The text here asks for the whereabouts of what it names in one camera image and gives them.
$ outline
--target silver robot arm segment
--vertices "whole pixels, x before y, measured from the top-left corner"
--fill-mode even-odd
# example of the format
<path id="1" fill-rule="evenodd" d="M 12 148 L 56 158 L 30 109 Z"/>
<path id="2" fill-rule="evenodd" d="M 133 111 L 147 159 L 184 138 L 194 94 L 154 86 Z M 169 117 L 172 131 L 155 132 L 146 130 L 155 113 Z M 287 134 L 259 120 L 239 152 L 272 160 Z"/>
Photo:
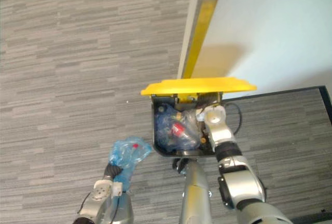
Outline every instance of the silver robot arm segment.
<path id="1" fill-rule="evenodd" d="M 277 208 L 265 203 L 265 188 L 236 144 L 226 124 L 225 109 L 220 105 L 205 108 L 204 123 L 219 164 L 218 182 L 223 203 L 236 209 L 238 223 L 292 223 Z"/>
<path id="2" fill-rule="evenodd" d="M 74 224 L 133 223 L 130 197 L 122 191 L 122 183 L 113 182 L 121 171 L 116 165 L 107 165 L 103 179 L 95 182 L 84 199 Z"/>

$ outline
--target black cable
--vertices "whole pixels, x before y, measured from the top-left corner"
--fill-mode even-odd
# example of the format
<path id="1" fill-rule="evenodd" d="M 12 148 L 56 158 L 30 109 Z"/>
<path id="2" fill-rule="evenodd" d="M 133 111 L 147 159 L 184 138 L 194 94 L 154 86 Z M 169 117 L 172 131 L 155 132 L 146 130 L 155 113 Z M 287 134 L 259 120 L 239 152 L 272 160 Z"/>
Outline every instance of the black cable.
<path id="1" fill-rule="evenodd" d="M 82 204 L 81 204 L 81 207 L 79 208 L 79 211 L 77 211 L 77 213 L 79 213 L 79 212 L 82 210 L 83 205 L 84 205 L 84 203 L 85 203 L 85 200 L 88 198 L 88 196 L 90 195 L 90 193 L 91 193 L 91 192 L 89 192 L 89 193 L 87 194 L 87 196 L 84 198 L 84 200 L 83 200 L 83 202 L 82 202 Z"/>
<path id="2" fill-rule="evenodd" d="M 109 224 L 112 224 L 113 221 L 114 221 L 114 218 L 115 218 L 115 216 L 116 216 L 116 213 L 118 212 L 119 202 L 120 202 L 120 196 L 118 196 L 118 203 L 116 204 L 116 209 L 115 209 L 115 212 L 114 212 L 114 216 L 113 216 L 113 218 L 112 218 L 112 220 L 110 221 Z"/>
<path id="3" fill-rule="evenodd" d="M 239 113 L 239 125 L 238 125 L 237 129 L 233 132 L 233 134 L 236 135 L 239 132 L 241 126 L 242 126 L 242 112 L 241 112 L 240 107 L 237 104 L 233 103 L 233 102 L 225 103 L 224 108 L 226 109 L 226 107 L 229 106 L 229 105 L 235 106 L 238 109 L 238 113 Z"/>

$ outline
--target black floor trim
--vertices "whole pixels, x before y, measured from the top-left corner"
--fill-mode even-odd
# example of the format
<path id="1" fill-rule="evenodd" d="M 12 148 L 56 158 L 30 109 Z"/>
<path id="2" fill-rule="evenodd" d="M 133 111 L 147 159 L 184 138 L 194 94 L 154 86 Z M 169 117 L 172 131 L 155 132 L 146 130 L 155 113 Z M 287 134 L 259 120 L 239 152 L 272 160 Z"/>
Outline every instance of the black floor trim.
<path id="1" fill-rule="evenodd" d="M 321 86 L 321 87 L 319 87 L 319 89 L 320 89 L 320 93 L 321 93 L 321 96 L 322 96 L 322 99 L 323 99 L 323 102 L 325 105 L 325 109 L 327 111 L 328 117 L 330 118 L 330 122 L 332 124 L 332 105 L 331 105 L 330 97 L 328 95 L 327 88 L 326 88 L 326 86 Z"/>
<path id="2" fill-rule="evenodd" d="M 278 92 L 272 92 L 272 93 L 263 93 L 263 94 L 257 94 L 257 95 L 243 96 L 243 97 L 238 97 L 238 98 L 226 99 L 226 100 L 223 100 L 223 102 L 251 99 L 251 98 L 257 98 L 257 97 L 261 97 L 261 96 L 269 96 L 269 95 L 276 95 L 276 94 L 282 94 L 282 93 L 292 93 L 292 92 L 311 90 L 311 89 L 319 89 L 319 91 L 321 93 L 321 97 L 322 97 L 324 105 L 325 105 L 325 109 L 327 111 L 328 117 L 332 124 L 332 105 L 331 105 L 331 100 L 330 100 L 328 91 L 326 89 L 326 86 L 299 88 L 299 89 L 291 89 L 291 90 L 278 91 Z"/>

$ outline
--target yellow stripe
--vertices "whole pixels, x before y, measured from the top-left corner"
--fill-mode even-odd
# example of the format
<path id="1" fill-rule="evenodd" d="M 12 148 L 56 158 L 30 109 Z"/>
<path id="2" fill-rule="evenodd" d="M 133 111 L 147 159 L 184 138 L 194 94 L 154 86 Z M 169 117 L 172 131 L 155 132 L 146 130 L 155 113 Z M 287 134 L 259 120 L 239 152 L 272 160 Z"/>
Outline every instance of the yellow stripe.
<path id="1" fill-rule="evenodd" d="M 186 67 L 182 76 L 184 79 L 190 78 L 192 75 L 199 52 L 201 51 L 203 45 L 206 32 L 208 31 L 216 3 L 217 0 L 207 0 L 202 3 L 195 27 L 195 32 L 190 45 Z"/>

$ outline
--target red label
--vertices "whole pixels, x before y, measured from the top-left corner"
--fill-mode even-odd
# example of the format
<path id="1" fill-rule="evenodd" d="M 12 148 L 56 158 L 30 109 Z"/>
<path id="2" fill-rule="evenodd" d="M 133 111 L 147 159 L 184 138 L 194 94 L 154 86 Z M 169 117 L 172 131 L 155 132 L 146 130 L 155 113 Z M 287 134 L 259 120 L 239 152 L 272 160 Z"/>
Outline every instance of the red label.
<path id="1" fill-rule="evenodd" d="M 180 137 L 183 134 L 184 130 L 185 130 L 185 128 L 183 127 L 183 125 L 181 125 L 179 123 L 175 123 L 172 125 L 172 133 L 175 136 Z"/>

